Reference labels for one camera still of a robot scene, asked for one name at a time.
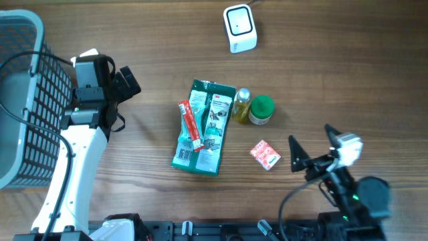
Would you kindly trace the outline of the red toothpaste tube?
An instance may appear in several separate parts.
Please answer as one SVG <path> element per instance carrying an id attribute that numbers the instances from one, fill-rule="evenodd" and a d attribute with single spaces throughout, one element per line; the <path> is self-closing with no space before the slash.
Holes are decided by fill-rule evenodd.
<path id="1" fill-rule="evenodd" d="M 192 141 L 191 142 L 185 141 L 185 142 L 191 143 L 193 150 L 195 152 L 199 152 L 200 150 L 204 149 L 205 146 L 199 136 L 197 124 L 195 123 L 195 117 L 193 116 L 193 112 L 191 109 L 191 103 L 188 100 L 184 100 L 178 103 L 178 106 L 181 112 L 181 116 L 184 117 L 188 130 L 191 133 Z"/>

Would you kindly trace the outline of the green 3M package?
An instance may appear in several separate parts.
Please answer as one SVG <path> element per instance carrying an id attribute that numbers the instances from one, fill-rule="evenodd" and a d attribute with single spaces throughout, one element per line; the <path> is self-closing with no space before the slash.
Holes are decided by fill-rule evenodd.
<path id="1" fill-rule="evenodd" d="M 204 104 L 202 129 L 204 149 L 195 152 L 191 143 L 178 142 L 171 166 L 201 175 L 217 176 L 222 148 L 236 88 L 195 79 L 189 98 L 191 104 Z"/>

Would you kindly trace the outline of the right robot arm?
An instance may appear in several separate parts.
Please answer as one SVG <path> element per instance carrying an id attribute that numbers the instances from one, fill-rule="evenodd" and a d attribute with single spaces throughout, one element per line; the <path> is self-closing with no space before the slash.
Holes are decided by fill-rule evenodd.
<path id="1" fill-rule="evenodd" d="M 288 138 L 291 170 L 305 171 L 304 187 L 317 183 L 328 202 L 338 210 L 318 214 L 301 227 L 296 221 L 287 221 L 284 234 L 311 231 L 313 240 L 385 240 L 382 221 L 391 216 L 389 184 L 378 177 L 367 176 L 355 180 L 348 167 L 362 152 L 361 138 L 354 133 L 342 133 L 327 124 L 324 126 L 330 142 L 327 154 L 311 158 L 294 136 Z"/>

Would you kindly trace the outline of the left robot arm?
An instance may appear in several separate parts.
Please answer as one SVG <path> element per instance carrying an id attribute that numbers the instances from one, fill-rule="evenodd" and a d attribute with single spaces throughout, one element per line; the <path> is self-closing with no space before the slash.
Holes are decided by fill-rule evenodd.
<path id="1" fill-rule="evenodd" d="M 117 69 L 104 54 L 85 54 L 71 63 L 77 87 L 64 109 L 62 141 L 44 204 L 27 234 L 14 240 L 95 240 L 90 235 L 89 210 L 98 163 L 116 120 L 123 119 L 118 105 L 140 93 L 130 68 Z"/>

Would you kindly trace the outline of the teal toothbrush pack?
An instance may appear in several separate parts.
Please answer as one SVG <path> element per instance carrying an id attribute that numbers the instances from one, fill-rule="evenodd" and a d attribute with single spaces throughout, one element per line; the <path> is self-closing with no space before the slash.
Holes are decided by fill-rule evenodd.
<path id="1" fill-rule="evenodd" d="M 199 136 L 201 141 L 203 141 L 203 129 L 202 129 L 202 119 L 203 113 L 205 112 L 206 106 L 203 104 L 191 104 L 191 109 L 193 112 L 193 116 L 195 117 L 195 123 L 197 124 Z M 181 116 L 181 132 L 178 137 L 178 142 L 191 142 L 191 133 L 188 130 L 185 119 Z"/>

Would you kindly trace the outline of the yellow oil bottle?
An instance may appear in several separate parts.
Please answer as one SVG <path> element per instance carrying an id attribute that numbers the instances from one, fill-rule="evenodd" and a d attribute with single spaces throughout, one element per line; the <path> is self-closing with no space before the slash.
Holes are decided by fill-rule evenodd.
<path id="1" fill-rule="evenodd" d="M 251 92 L 248 88 L 241 88 L 237 91 L 233 109 L 232 119 L 237 123 L 245 124 L 248 120 L 249 106 L 251 103 Z"/>

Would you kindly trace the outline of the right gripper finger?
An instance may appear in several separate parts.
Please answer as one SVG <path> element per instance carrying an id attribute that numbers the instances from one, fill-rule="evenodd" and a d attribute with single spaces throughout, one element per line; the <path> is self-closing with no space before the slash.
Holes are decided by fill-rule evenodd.
<path id="1" fill-rule="evenodd" d="M 293 135 L 288 137 L 290 146 L 290 159 L 291 159 L 291 170 L 292 172 L 302 171 L 307 165 L 306 162 L 310 160 L 309 155 L 299 142 L 294 138 Z"/>
<path id="2" fill-rule="evenodd" d="M 332 147 L 339 147 L 340 143 L 337 141 L 337 136 L 341 135 L 342 133 L 338 130 L 336 130 L 334 127 L 332 127 L 330 124 L 325 124 L 324 129 L 326 131 L 328 140 L 330 141 L 330 144 Z"/>

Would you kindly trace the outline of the green lid jar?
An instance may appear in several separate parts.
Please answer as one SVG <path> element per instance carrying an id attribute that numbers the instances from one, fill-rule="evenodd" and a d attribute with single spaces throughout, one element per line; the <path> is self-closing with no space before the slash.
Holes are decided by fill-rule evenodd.
<path id="1" fill-rule="evenodd" d="M 255 125 L 264 125 L 269 122 L 274 113 L 275 104 L 267 95 L 256 96 L 250 105 L 249 120 Z"/>

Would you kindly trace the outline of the red snack box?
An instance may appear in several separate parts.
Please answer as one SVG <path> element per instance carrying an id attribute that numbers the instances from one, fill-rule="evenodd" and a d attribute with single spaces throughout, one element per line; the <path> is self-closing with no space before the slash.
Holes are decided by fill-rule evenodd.
<path id="1" fill-rule="evenodd" d="M 281 155 L 264 140 L 261 140 L 249 153 L 266 171 L 281 159 Z"/>

